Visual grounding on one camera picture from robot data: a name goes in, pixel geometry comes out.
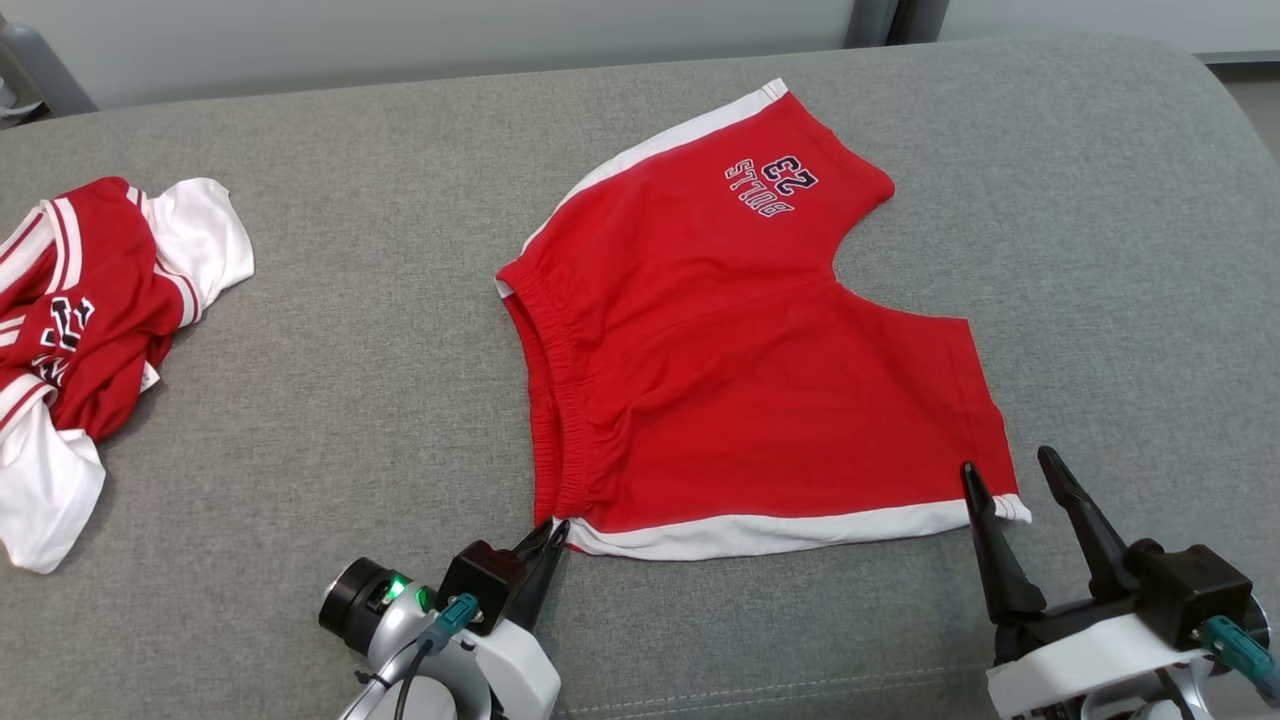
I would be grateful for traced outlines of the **red shorts white stripe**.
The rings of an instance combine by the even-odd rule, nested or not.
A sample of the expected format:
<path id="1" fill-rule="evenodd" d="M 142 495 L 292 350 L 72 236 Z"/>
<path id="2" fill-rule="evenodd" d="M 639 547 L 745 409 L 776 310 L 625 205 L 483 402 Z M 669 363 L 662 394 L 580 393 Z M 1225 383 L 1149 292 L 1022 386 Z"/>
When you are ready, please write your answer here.
<path id="1" fill-rule="evenodd" d="M 1029 523 L 968 320 L 837 277 L 891 178 L 782 79 L 585 176 L 495 274 L 527 369 L 532 518 L 645 561 Z"/>

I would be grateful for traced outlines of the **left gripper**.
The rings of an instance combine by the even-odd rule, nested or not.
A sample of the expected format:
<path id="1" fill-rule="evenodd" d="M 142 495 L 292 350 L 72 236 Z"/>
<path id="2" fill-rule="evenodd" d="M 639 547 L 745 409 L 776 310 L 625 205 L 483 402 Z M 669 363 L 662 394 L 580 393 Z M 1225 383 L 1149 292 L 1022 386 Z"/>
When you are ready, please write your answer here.
<path id="1" fill-rule="evenodd" d="M 525 578 L 509 603 L 509 620 L 477 638 L 477 666 L 506 720 L 550 720 L 561 675 L 531 633 L 538 624 L 571 523 L 547 519 L 512 550 Z"/>

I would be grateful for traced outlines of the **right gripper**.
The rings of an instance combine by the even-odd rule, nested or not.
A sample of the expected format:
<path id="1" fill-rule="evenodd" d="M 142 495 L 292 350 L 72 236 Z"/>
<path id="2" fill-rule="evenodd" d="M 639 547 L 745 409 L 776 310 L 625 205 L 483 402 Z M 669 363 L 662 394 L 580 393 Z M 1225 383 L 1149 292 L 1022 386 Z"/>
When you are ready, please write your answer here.
<path id="1" fill-rule="evenodd" d="M 1139 589 L 1128 546 L 1070 471 L 1042 445 L 1037 460 L 1068 515 L 1100 602 Z M 973 462 L 963 488 L 997 662 L 987 673 L 1000 720 L 1213 720 L 1201 689 L 1215 661 L 1199 643 L 1179 651 L 1123 603 L 1076 603 L 1048 612 L 1001 532 L 996 502 Z"/>

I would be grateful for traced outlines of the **grey metal partition post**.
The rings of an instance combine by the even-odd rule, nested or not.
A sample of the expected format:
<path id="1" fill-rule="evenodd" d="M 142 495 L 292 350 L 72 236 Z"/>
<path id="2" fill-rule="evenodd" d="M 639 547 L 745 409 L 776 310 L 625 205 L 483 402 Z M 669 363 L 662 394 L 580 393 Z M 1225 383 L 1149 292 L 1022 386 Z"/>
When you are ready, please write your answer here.
<path id="1" fill-rule="evenodd" d="M 841 49 L 933 44 L 951 0 L 852 0 Z"/>

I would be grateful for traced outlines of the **red Bulls jersey white sleeves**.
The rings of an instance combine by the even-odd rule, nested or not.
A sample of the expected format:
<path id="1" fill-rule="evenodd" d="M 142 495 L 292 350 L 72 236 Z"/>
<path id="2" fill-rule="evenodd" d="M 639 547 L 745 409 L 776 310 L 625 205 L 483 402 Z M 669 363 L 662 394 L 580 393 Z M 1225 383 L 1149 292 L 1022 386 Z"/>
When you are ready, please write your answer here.
<path id="1" fill-rule="evenodd" d="M 55 571 L 106 482 L 99 443 L 159 383 L 177 333 L 255 272 L 219 182 L 151 196 L 104 177 L 0 240 L 0 550 Z"/>

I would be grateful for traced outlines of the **grey metal shelf rack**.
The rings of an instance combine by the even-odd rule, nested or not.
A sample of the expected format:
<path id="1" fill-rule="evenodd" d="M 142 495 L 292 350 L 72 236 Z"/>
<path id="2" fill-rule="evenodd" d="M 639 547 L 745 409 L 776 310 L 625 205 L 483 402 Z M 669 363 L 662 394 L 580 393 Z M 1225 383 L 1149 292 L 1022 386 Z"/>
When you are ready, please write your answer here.
<path id="1" fill-rule="evenodd" d="M 38 31 L 0 15 L 0 129 L 97 109 Z"/>

